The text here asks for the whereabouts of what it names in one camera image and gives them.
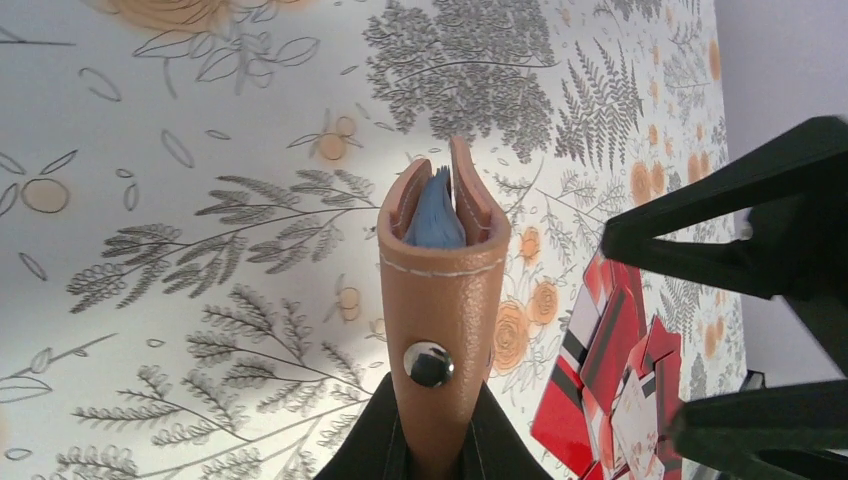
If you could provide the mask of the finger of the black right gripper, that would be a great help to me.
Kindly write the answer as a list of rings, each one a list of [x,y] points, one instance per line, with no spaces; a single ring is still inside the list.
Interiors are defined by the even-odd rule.
[[[682,457],[736,479],[845,479],[845,380],[683,404],[667,427]]]
[[[780,296],[847,367],[847,120],[816,116],[610,218],[601,250],[653,273]]]

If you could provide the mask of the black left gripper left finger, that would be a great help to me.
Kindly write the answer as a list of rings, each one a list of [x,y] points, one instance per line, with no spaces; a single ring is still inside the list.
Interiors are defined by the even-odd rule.
[[[349,435],[315,480],[407,480],[407,442],[391,374],[384,376]]]

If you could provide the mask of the red black striped card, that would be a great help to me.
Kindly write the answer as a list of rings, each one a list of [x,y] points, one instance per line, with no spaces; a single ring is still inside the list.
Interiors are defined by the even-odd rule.
[[[598,253],[584,281],[598,323],[580,370],[585,390],[611,409],[631,349],[647,333],[640,271]]]

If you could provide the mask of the tan leather card holder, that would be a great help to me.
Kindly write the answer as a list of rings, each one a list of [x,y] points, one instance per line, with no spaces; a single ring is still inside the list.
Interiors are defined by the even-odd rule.
[[[444,192],[465,239],[455,249],[405,241],[435,172],[414,161],[390,187],[376,232],[391,378],[410,479],[456,479],[490,372],[511,224],[477,173],[467,142],[450,141]]]

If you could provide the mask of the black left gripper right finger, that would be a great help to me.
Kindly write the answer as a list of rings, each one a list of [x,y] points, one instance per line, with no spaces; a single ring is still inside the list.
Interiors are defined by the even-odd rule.
[[[551,480],[486,383],[481,385],[463,444],[464,480]]]

